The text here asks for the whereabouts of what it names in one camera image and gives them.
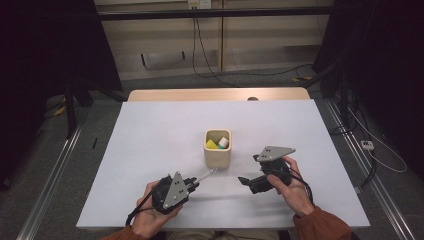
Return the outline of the white wall socket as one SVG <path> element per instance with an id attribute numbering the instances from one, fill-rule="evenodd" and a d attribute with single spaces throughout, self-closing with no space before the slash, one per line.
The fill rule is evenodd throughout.
<path id="1" fill-rule="evenodd" d="M 187 0 L 188 8 L 195 9 L 211 9 L 212 1 L 211 0 Z"/>

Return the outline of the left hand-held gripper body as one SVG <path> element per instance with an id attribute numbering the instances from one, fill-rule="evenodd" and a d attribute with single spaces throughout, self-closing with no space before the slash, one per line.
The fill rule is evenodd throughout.
<path id="1" fill-rule="evenodd" d="M 161 179 L 154 188 L 152 204 L 156 211 L 169 214 L 188 200 L 189 190 L 179 172 Z"/>

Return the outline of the beige cabinet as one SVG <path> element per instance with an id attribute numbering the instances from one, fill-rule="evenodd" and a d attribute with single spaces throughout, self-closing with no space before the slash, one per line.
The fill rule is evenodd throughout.
<path id="1" fill-rule="evenodd" d="M 331 6 L 334 0 L 211 0 L 211 9 Z M 94 0 L 98 12 L 192 10 L 187 0 Z M 102 23 L 121 80 L 312 62 L 326 15 Z"/>

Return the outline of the beige square cup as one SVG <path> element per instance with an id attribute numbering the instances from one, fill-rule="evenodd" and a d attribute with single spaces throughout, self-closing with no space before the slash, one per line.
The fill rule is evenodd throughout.
<path id="1" fill-rule="evenodd" d="M 206 142 L 208 140 L 214 141 L 217 146 L 218 142 L 222 137 L 226 137 L 229 140 L 229 145 L 226 149 L 208 149 Z M 227 169 L 231 162 L 231 151 L 232 151 L 232 135 L 227 129 L 210 129 L 205 133 L 204 140 L 204 159 L 208 168 Z"/>

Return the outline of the black curtain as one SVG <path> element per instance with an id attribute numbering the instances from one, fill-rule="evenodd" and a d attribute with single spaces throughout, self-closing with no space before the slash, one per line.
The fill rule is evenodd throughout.
<path id="1" fill-rule="evenodd" d="M 345 72 L 424 179 L 424 0 L 334 0 L 333 7 L 313 70 Z"/>
<path id="2" fill-rule="evenodd" d="M 121 81 L 94 0 L 0 0 L 0 191 L 44 121 L 46 101 Z"/>

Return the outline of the clear pen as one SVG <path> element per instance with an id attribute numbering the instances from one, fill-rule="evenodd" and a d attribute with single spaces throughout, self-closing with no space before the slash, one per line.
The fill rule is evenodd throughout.
<path id="1" fill-rule="evenodd" d="M 195 180 L 195 184 L 200 183 L 202 180 L 206 179 L 208 176 L 210 176 L 211 174 L 215 173 L 217 171 L 217 168 L 211 169 L 208 172 L 204 173 L 203 175 L 201 175 L 200 177 L 198 177 Z"/>

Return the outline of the person's right hand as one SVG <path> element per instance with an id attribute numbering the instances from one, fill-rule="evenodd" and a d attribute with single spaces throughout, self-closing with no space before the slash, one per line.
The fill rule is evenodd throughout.
<path id="1" fill-rule="evenodd" d="M 282 160 L 290 166 L 295 176 L 295 178 L 291 180 L 291 184 L 287 186 L 274 175 L 268 175 L 267 180 L 276 189 L 277 193 L 283 197 L 288 207 L 298 217 L 305 217 L 311 214 L 315 210 L 315 207 L 309 199 L 305 185 L 302 183 L 302 177 L 297 162 L 288 156 L 284 156 Z"/>

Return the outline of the metal floor rail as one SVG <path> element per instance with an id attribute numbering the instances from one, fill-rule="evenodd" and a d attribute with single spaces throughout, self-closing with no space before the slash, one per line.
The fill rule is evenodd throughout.
<path id="1" fill-rule="evenodd" d="M 328 101 L 326 105 L 337 127 L 342 131 L 342 136 L 351 150 L 355 160 L 359 164 L 361 171 L 365 176 L 368 176 L 372 167 L 371 158 L 368 157 L 366 151 L 362 149 L 354 134 L 342 123 L 340 111 L 338 110 L 336 103 L 334 101 Z M 416 240 L 405 217 L 400 212 L 398 206 L 395 204 L 377 174 L 374 174 L 374 177 L 367 183 L 367 186 L 372 189 L 376 199 L 382 207 L 382 210 L 388 218 L 388 221 L 398 236 L 398 239 Z"/>
<path id="2" fill-rule="evenodd" d="M 46 211 L 52 201 L 53 195 L 57 189 L 59 181 L 68 164 L 68 161 L 79 140 L 81 131 L 87 121 L 89 113 L 87 111 L 78 115 L 80 122 L 76 124 L 75 130 L 65 141 L 60 155 L 58 156 L 49 177 L 33 205 L 25 223 L 23 224 L 16 240 L 34 240 Z"/>

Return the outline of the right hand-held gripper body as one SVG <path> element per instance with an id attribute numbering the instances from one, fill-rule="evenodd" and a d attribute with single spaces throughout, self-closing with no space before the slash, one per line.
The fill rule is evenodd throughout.
<path id="1" fill-rule="evenodd" d="M 252 187 L 249 187 L 253 194 L 267 192 L 273 186 L 267 180 L 267 176 L 272 174 L 278 177 L 284 184 L 291 184 L 291 170 L 282 158 L 294 153 L 294 148 L 266 146 L 259 155 L 258 163 L 261 166 L 263 176 L 252 179 Z"/>

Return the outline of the person's left hand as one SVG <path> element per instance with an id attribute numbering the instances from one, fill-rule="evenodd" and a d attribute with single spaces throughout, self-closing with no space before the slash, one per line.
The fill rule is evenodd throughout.
<path id="1" fill-rule="evenodd" d="M 183 208 L 178 206 L 171 213 L 163 215 L 153 209 L 152 198 L 149 196 L 151 190 L 158 184 L 158 181 L 150 182 L 146 185 L 144 195 L 137 200 L 136 205 L 141 206 L 141 211 L 135 216 L 131 230 L 142 239 L 150 239 L 156 235 L 162 227 L 172 218 L 176 217 Z"/>

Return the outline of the black horizontal bar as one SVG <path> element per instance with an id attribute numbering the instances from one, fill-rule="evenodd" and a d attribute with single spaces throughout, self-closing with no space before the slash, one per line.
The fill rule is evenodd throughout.
<path id="1" fill-rule="evenodd" d="M 101 21 L 120 21 L 120 20 L 156 20 L 156 19 L 186 19 L 186 18 L 328 15 L 333 10 L 334 8 L 331 6 L 318 6 L 318 7 L 288 7 L 288 8 L 100 12 L 97 14 L 96 18 Z"/>

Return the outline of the black metal stand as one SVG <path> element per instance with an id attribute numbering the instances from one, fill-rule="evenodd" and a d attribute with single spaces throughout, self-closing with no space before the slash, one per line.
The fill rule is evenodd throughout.
<path id="1" fill-rule="evenodd" d="M 339 96 L 340 118 L 345 128 L 350 128 L 348 118 L 348 76 L 340 61 L 334 61 L 320 83 L 324 98 Z"/>
<path id="2" fill-rule="evenodd" d="M 77 128 L 74 100 L 82 107 L 91 107 L 93 99 L 89 93 L 90 84 L 84 79 L 68 79 L 65 84 L 65 106 L 67 112 L 68 133 L 67 139 L 70 139 Z"/>

